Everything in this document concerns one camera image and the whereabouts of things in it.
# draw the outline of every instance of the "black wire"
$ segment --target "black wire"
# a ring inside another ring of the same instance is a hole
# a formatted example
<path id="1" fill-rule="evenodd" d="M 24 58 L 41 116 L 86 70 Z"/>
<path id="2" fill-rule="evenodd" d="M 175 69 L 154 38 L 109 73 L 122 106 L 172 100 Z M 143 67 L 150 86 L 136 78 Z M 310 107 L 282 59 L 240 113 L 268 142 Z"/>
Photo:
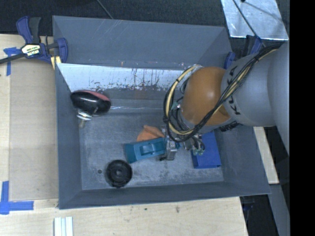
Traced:
<path id="1" fill-rule="evenodd" d="M 233 0 L 236 8 L 238 9 L 238 11 L 240 12 L 241 16 L 243 17 L 243 19 L 245 20 L 246 24 L 248 25 L 248 27 L 251 29 L 251 31 L 254 33 L 254 36 L 259 38 L 261 40 L 261 38 L 258 36 L 258 34 L 256 33 L 256 31 L 253 29 L 253 27 L 250 25 L 250 23 L 248 22 L 247 18 L 245 17 L 245 15 L 243 14 L 243 12 L 241 11 L 240 7 L 237 5 L 236 1 Z"/>
<path id="2" fill-rule="evenodd" d="M 272 45 L 269 47 L 265 47 L 264 49 L 262 49 L 257 55 L 255 55 L 251 60 L 249 60 L 244 66 L 243 68 L 239 71 L 239 73 L 235 76 L 235 78 L 232 80 L 232 82 L 227 86 L 227 88 L 223 91 L 223 93 L 221 94 L 218 102 L 216 103 L 216 105 L 214 106 L 214 108 L 209 111 L 206 116 L 197 124 L 195 125 L 195 127 L 193 128 L 193 131 L 190 134 L 187 135 L 178 135 L 177 138 L 174 138 L 170 132 L 170 123 L 174 125 L 174 123 L 169 119 L 166 126 L 167 126 L 167 133 L 169 134 L 169 137 L 176 141 L 176 142 L 184 142 L 190 138 L 192 138 L 207 122 L 208 120 L 212 117 L 213 113 L 230 97 L 232 96 L 232 94 L 234 94 L 237 89 L 244 83 L 245 79 L 248 77 L 251 69 L 253 68 L 253 65 L 256 64 L 259 59 L 261 57 L 263 57 L 264 55 L 268 54 L 269 52 L 271 52 L 273 49 L 278 49 L 281 46 L 281 44 L 276 44 L 276 45 Z M 236 80 L 239 79 L 239 76 L 245 71 L 246 74 L 239 80 L 236 82 Z M 234 88 L 233 92 L 227 96 L 227 93 L 231 90 L 231 87 L 234 86 L 233 84 L 236 82 L 236 87 Z M 164 98 L 164 104 L 163 104 L 163 109 L 164 109 L 164 114 L 166 116 L 166 111 L 165 111 L 165 104 L 166 104 L 166 99 L 168 98 L 168 95 L 170 93 L 170 89 L 168 90 L 168 92 L 166 93 L 166 96 Z"/>
<path id="3" fill-rule="evenodd" d="M 113 17 L 112 17 L 112 15 L 108 12 L 108 10 L 105 8 L 105 6 L 100 2 L 100 0 L 96 0 L 98 3 L 99 3 L 99 5 L 103 8 L 103 10 L 105 10 L 105 12 L 107 13 L 107 15 L 111 18 L 111 19 L 114 19 Z"/>

